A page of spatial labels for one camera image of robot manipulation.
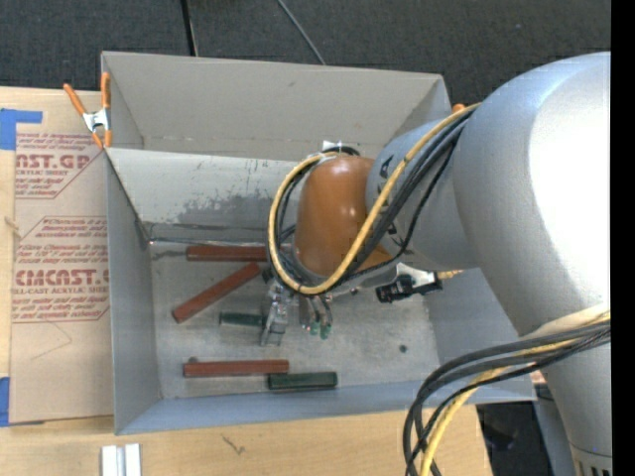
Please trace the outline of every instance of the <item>orange clip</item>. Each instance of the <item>orange clip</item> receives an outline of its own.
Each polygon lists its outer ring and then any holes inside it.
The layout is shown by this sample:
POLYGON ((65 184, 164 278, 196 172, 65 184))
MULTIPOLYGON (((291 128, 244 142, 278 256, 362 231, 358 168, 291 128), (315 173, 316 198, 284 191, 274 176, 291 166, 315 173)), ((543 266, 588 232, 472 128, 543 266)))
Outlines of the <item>orange clip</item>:
POLYGON ((95 113, 88 113, 86 108, 81 103, 81 100, 68 83, 63 85, 63 90, 68 94, 72 106, 75 108, 79 116, 81 116, 88 127, 88 130, 92 134, 92 140, 99 147, 103 149, 104 146, 109 147, 112 143, 112 130, 108 122, 110 111, 110 74, 104 72, 101 75, 101 109, 95 113), (104 141, 102 142, 97 136, 95 129, 100 126, 104 126, 104 141))

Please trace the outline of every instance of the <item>white cardboard box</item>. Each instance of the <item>white cardboard box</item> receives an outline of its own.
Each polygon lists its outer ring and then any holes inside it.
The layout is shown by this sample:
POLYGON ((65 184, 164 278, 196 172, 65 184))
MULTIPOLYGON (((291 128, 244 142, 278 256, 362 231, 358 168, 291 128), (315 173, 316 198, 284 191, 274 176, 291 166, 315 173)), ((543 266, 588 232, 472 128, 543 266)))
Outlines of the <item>white cardboard box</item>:
MULTIPOLYGON (((172 319, 174 307, 240 267, 188 262, 188 243, 264 244, 269 202, 293 164, 323 141, 373 158, 446 116, 440 76, 122 53, 104 53, 103 69, 112 79, 105 188, 117 432, 403 410, 440 363, 516 339, 478 270, 425 300, 339 297, 325 341, 293 316, 274 347, 258 344, 257 329, 220 326, 222 310, 260 311, 259 280, 183 324, 172 319), (185 379, 192 357, 286 358, 292 372, 336 371, 339 386, 280 395, 257 377, 185 379)), ((473 396, 532 398, 529 379, 473 396)))

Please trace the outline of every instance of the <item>metal bracket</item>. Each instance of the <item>metal bracket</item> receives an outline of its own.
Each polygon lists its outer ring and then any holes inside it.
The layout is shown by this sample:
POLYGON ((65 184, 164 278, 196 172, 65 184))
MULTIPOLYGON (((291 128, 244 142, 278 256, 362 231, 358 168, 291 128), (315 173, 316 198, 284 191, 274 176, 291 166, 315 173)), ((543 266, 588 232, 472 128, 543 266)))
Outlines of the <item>metal bracket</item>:
POLYGON ((101 476, 141 476, 141 444, 102 446, 101 476))

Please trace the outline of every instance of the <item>cardboard sheet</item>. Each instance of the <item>cardboard sheet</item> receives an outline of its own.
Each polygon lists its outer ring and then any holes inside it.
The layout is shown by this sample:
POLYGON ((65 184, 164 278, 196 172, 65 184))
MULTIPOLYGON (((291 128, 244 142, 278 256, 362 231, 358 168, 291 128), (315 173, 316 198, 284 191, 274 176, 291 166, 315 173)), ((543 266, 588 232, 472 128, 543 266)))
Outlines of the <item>cardboard sheet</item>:
MULTIPOLYGON (((99 94, 79 95, 98 108, 99 94)), ((42 113, 40 124, 17 124, 15 210, 2 224, 5 245, 7 233, 16 240, 2 289, 11 302, 1 305, 11 319, 9 420, 110 414, 103 154, 62 90, 1 88, 0 107, 42 113)))

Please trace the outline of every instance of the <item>black connector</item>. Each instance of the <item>black connector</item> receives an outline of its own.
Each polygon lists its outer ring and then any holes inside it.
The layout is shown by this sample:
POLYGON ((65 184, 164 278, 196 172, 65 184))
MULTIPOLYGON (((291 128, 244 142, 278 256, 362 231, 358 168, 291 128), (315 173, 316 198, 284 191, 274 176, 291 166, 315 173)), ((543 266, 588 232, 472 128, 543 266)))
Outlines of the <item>black connector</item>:
POLYGON ((415 288, 413 278, 410 275, 400 275, 392 284, 376 288, 375 294, 382 303, 392 303, 412 295, 423 296, 434 291, 441 291, 443 288, 444 286, 439 280, 415 288))

